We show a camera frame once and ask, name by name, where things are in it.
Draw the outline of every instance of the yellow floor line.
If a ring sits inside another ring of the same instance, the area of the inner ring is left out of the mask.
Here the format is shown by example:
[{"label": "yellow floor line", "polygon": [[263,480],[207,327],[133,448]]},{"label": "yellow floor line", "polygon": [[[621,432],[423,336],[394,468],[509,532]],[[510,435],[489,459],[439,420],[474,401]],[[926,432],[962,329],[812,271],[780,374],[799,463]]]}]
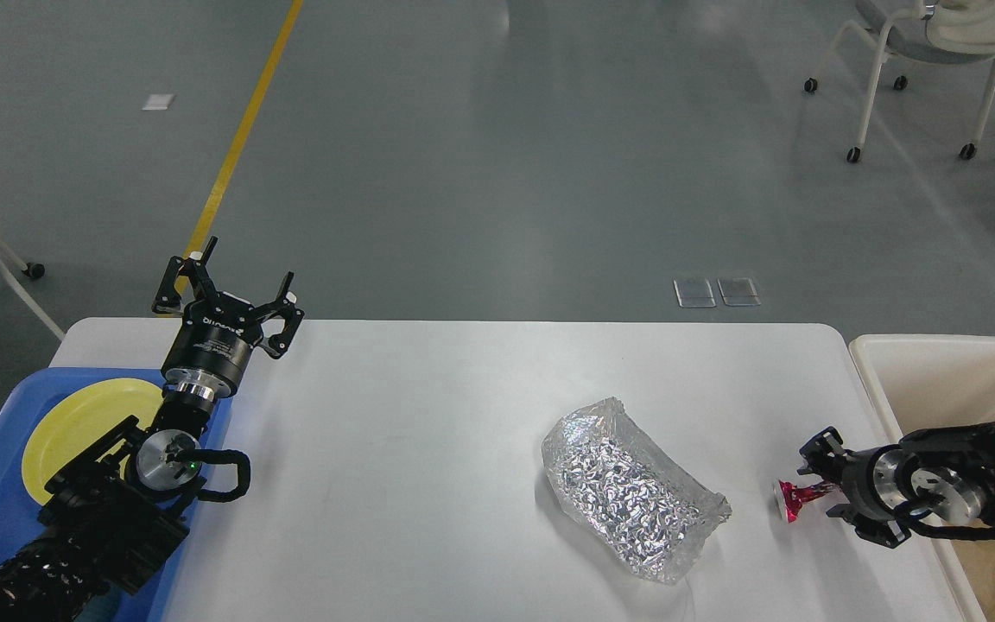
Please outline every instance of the yellow floor line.
[{"label": "yellow floor line", "polygon": [[[198,224],[194,226],[194,232],[191,233],[190,241],[187,243],[187,250],[182,253],[183,257],[190,255],[193,251],[201,251],[202,245],[206,242],[206,234],[209,233],[213,218],[217,216],[218,207],[221,206],[221,200],[225,197],[225,189],[229,187],[233,169],[237,168],[237,162],[240,161],[240,152],[244,150],[244,143],[248,141],[248,135],[252,132],[252,124],[256,122],[256,116],[260,113],[263,96],[268,91],[268,86],[271,86],[271,78],[276,74],[276,67],[279,66],[279,59],[283,55],[284,48],[287,47],[287,39],[289,39],[289,33],[294,27],[294,21],[297,20],[299,11],[301,11],[301,0],[294,0],[287,13],[287,21],[284,21],[283,27],[279,30],[276,45],[271,49],[268,62],[264,64],[263,71],[260,73],[260,82],[257,83],[256,90],[252,92],[252,99],[249,99],[248,107],[244,109],[244,118],[240,119],[237,135],[232,138],[229,153],[225,155],[225,161],[222,162],[221,170],[218,171],[217,180],[213,182],[213,189],[210,190],[210,196],[206,200],[206,207],[202,208]],[[183,288],[185,288],[185,284],[177,289],[182,291]]]}]

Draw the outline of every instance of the plastic bin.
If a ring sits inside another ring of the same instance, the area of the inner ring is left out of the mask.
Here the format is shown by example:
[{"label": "plastic bin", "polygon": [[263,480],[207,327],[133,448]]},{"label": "plastic bin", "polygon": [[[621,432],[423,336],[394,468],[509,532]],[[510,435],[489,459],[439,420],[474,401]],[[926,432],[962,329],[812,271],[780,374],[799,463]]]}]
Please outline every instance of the plastic bin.
[{"label": "plastic bin", "polygon": [[[992,336],[862,335],[849,350],[882,422],[900,426],[891,436],[995,421]],[[955,543],[954,551],[995,622],[995,543]]]},{"label": "plastic bin", "polygon": [[[0,563],[11,558],[17,548],[39,536],[43,527],[36,521],[40,506],[34,501],[21,478],[21,458],[25,441],[45,414],[60,400],[84,386],[110,378],[140,378],[157,386],[163,377],[155,370],[93,369],[93,367],[50,367],[23,379],[10,393],[0,410]],[[202,444],[217,448],[225,439],[229,424],[229,402],[223,401],[210,418],[210,429],[202,435]],[[211,469],[204,471],[209,477]],[[185,512],[193,529],[196,504]],[[158,622],[167,605],[174,576],[182,557],[179,547],[163,564],[161,571],[145,583],[133,597],[124,595],[119,601],[114,622]]]}]

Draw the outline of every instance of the blue tray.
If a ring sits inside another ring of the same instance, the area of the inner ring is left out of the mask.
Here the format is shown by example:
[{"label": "blue tray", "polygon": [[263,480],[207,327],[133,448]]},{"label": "blue tray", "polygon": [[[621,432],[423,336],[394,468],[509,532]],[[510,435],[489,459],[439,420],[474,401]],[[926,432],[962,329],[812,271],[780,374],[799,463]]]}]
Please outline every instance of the blue tray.
[{"label": "blue tray", "polygon": [[[155,370],[50,367],[23,379],[7,398],[0,410],[0,563],[10,559],[17,549],[44,529],[36,521],[41,506],[25,492],[21,479],[21,456],[33,428],[64,397],[110,378],[140,378],[157,386],[163,383],[161,373]],[[210,417],[210,428],[201,438],[202,446],[220,447],[228,425],[229,402],[223,401]],[[190,505],[185,512],[188,524],[195,505]],[[182,547],[179,547],[141,591],[133,597],[123,595],[114,622],[158,622],[167,605],[181,557]]]}]

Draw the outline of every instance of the robotic arm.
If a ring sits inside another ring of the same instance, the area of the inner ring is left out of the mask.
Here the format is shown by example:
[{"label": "robotic arm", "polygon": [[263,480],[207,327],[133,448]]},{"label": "robotic arm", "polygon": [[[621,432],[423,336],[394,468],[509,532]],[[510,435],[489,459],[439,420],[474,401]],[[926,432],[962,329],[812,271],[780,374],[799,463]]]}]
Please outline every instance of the robotic arm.
[{"label": "robotic arm", "polygon": [[[248,491],[248,456],[202,449],[198,439],[220,399],[237,393],[254,347],[279,359],[303,312],[289,293],[293,272],[260,307],[218,292],[206,273],[216,243],[171,258],[155,294],[153,310],[181,311],[182,327],[163,361],[167,384],[153,425],[126,417],[48,481],[44,531],[0,566],[1,622],[68,622],[111,584],[136,593],[190,534],[182,512],[195,499],[226,503]],[[193,287],[185,308],[178,276]],[[283,329],[265,339],[262,323],[276,317]],[[204,464],[236,466],[236,487],[207,491]]]},{"label": "robotic arm", "polygon": [[[853,452],[826,428],[801,448],[801,475],[838,487],[848,504],[827,511],[854,534],[895,548],[911,532],[928,538],[995,540],[995,422],[920,429],[896,445]],[[936,515],[948,526],[924,523]],[[979,519],[988,527],[971,527]]]}]

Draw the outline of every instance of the yellow plate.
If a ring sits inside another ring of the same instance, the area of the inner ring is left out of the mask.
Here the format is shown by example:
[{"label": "yellow plate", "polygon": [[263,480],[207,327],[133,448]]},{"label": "yellow plate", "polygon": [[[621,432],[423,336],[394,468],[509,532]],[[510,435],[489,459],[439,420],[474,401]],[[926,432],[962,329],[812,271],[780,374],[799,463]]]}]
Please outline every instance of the yellow plate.
[{"label": "yellow plate", "polygon": [[25,444],[21,479],[36,503],[52,498],[44,485],[69,460],[110,432],[125,417],[135,415],[143,428],[151,425],[162,402],[158,386],[137,378],[114,378],[76,390],[56,404]]}]

